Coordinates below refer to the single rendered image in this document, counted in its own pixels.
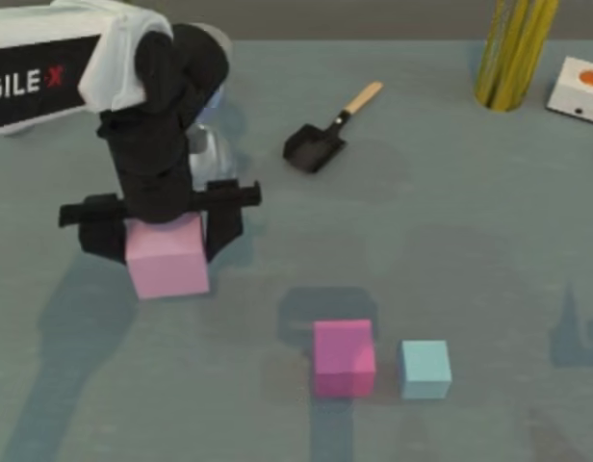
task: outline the cube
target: cube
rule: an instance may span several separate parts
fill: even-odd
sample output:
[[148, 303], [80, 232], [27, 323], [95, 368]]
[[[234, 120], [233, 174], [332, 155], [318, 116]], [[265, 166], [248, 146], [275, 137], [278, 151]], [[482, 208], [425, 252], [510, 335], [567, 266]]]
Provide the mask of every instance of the cube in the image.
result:
[[445, 398], [452, 383], [449, 350], [444, 341], [404, 341], [398, 348], [401, 396]]
[[566, 57], [547, 108], [593, 122], [593, 63]]
[[375, 383], [372, 322], [314, 322], [314, 392], [323, 398], [359, 398]]
[[140, 299], [209, 292], [202, 219], [167, 224], [128, 222], [125, 260]]

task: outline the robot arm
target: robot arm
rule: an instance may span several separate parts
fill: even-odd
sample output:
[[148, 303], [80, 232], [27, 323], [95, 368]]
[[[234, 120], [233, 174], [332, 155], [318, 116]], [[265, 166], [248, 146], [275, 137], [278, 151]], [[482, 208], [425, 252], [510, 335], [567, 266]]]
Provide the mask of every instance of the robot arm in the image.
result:
[[[193, 26], [171, 26], [149, 10], [112, 0], [0, 10], [0, 135], [79, 111], [98, 114], [97, 135], [109, 146], [130, 218], [164, 223], [192, 209], [186, 131], [227, 74], [227, 58], [213, 38]], [[223, 187], [238, 198], [238, 184]], [[88, 199], [83, 212], [91, 203], [96, 212], [102, 204], [116, 209], [114, 194]], [[204, 200], [194, 202], [205, 210]], [[224, 244], [241, 233], [240, 203], [232, 203], [232, 219], [220, 220], [237, 223], [233, 232], [220, 232]], [[225, 214], [230, 204], [223, 207]]]

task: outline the gray table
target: gray table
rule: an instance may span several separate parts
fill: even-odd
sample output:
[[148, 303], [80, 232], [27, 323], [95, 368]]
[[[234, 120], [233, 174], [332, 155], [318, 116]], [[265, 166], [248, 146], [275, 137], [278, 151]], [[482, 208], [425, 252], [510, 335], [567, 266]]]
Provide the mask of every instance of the gray table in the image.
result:
[[[265, 204], [213, 293], [137, 302], [58, 230], [114, 191], [96, 120], [0, 139], [0, 462], [593, 462], [593, 126], [481, 109], [465, 42], [244, 42], [219, 123]], [[371, 80], [386, 89], [317, 177], [279, 158]], [[315, 317], [373, 317], [379, 386], [308, 394]], [[449, 342], [440, 402], [401, 402], [401, 339]]]

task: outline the orange circle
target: orange circle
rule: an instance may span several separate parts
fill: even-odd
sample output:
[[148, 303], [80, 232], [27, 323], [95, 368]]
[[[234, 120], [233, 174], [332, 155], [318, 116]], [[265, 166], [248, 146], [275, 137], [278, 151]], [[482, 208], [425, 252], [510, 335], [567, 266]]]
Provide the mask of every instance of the orange circle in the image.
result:
[[585, 70], [579, 74], [579, 80], [593, 87], [593, 70]]

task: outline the shovel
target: shovel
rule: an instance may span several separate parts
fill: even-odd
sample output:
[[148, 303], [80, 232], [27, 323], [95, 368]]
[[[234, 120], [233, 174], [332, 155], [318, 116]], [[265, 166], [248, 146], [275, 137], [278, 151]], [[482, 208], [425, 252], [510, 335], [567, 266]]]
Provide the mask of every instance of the shovel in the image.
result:
[[346, 142], [339, 138], [342, 127], [380, 90], [381, 82], [373, 82], [366, 86], [345, 106], [326, 130], [310, 124], [303, 125], [284, 144], [284, 159], [303, 173], [319, 171], [346, 145]]

